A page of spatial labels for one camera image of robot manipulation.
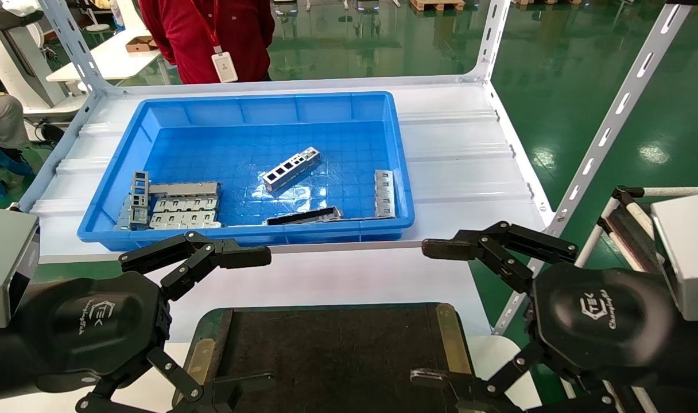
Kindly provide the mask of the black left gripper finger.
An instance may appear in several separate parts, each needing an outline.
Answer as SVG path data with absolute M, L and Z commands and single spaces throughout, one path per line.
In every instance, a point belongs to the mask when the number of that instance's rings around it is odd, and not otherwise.
M 181 402 L 170 412 L 234 412 L 242 395 L 270 389 L 276 384 L 272 373 L 260 373 L 236 378 L 217 378 L 199 385 L 162 348 L 150 350 L 146 359 L 181 393 Z M 147 412 L 135 406 L 113 402 L 112 396 L 118 385 L 113 379 L 100 379 L 94 390 L 76 403 L 76 411 Z
M 198 232 L 186 232 L 119 256 L 124 272 L 145 275 L 178 263 L 161 279 L 164 298 L 178 301 L 216 268 L 262 267 L 272 262 L 268 247 L 242 247 L 234 239 L 211 239 Z

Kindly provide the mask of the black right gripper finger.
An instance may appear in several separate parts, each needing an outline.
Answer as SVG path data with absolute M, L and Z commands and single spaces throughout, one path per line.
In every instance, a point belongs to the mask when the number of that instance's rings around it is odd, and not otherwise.
M 533 271 L 513 254 L 549 264 L 574 263 L 578 246 L 530 228 L 500 221 L 483 230 L 459 230 L 451 239 L 425 239 L 424 256 L 469 262 L 478 260 L 518 293 L 529 293 Z
M 473 373 L 454 373 L 443 369 L 412 369 L 410 381 L 423 387 L 450 389 L 456 397 L 456 407 L 480 412 L 523 412 L 506 396 L 513 384 L 537 364 L 563 373 L 565 378 L 575 378 L 575 366 L 547 344 L 528 343 L 515 358 L 499 368 L 488 380 Z M 613 412 L 614 397 L 606 390 L 589 392 L 563 402 L 530 408 L 530 412 Z

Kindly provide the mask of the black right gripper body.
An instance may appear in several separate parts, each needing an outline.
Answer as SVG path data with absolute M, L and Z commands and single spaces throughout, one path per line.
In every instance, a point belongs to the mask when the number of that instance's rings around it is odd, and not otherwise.
M 559 263 L 531 284 L 535 333 L 566 372 L 614 384 L 698 391 L 698 321 L 662 275 Z

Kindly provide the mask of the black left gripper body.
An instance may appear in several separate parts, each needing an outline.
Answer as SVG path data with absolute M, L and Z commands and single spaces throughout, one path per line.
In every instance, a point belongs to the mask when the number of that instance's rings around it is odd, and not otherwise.
M 129 386 L 169 337 L 169 303 L 147 277 L 71 279 L 28 288 L 0 328 L 0 399 Z

